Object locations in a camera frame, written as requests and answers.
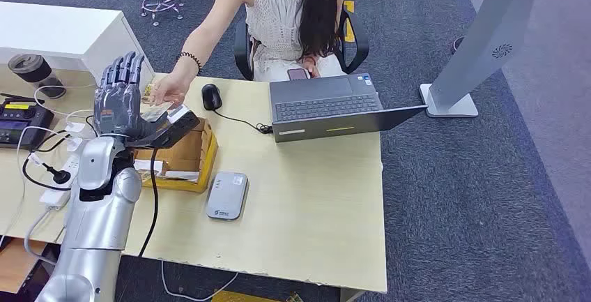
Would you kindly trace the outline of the person's left hand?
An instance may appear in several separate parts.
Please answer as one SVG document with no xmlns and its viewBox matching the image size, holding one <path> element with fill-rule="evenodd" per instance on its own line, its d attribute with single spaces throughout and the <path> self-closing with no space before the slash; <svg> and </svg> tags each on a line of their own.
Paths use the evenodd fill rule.
<svg viewBox="0 0 591 302">
<path fill-rule="evenodd" d="M 316 78 L 320 77 L 320 73 L 317 67 L 317 60 L 316 56 L 304 56 L 302 59 L 302 67 L 309 73 L 310 77 Z"/>
</svg>

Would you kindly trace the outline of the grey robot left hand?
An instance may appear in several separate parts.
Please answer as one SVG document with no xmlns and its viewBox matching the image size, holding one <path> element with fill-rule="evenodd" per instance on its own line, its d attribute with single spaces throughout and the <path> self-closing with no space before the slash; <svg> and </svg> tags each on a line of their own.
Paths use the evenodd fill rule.
<svg viewBox="0 0 591 302">
<path fill-rule="evenodd" d="M 119 56 L 102 73 L 94 94 L 94 127 L 101 135 L 113 135 L 130 142 L 142 140 L 166 122 L 163 114 L 154 121 L 141 117 L 139 81 L 144 55 L 135 51 Z"/>
</svg>

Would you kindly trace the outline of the person's right hand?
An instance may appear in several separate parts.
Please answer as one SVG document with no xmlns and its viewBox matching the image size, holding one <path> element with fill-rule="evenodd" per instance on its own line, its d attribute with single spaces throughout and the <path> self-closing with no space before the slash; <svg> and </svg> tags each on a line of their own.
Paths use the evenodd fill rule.
<svg viewBox="0 0 591 302">
<path fill-rule="evenodd" d="M 148 101 L 151 105 L 171 103 L 172 107 L 178 107 L 183 104 L 191 82 L 191 77 L 169 73 L 152 86 Z"/>
</svg>

